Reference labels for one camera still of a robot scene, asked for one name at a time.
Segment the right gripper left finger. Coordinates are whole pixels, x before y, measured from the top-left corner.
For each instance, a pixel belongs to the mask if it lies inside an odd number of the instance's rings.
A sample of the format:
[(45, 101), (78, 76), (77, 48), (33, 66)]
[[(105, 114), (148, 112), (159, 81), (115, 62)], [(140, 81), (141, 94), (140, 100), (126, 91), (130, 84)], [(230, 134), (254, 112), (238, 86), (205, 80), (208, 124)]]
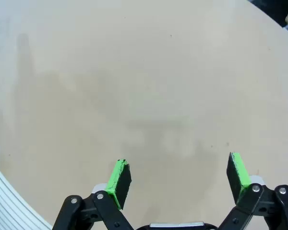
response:
[(125, 159), (117, 160), (106, 187), (92, 192), (83, 199), (79, 195), (65, 198), (54, 230), (91, 230), (102, 221), (108, 230), (132, 230), (123, 209), (131, 184), (130, 165)]

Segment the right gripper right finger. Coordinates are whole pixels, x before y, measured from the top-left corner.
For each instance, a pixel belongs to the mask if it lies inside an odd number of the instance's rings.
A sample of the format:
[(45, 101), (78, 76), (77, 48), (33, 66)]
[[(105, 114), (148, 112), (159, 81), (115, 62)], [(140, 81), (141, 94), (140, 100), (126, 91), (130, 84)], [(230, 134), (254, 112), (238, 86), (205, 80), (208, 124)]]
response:
[(227, 177), (235, 207), (219, 230), (244, 230), (254, 216), (263, 217), (270, 230), (288, 230), (287, 184), (272, 190), (265, 184), (253, 182), (237, 152), (229, 154)]

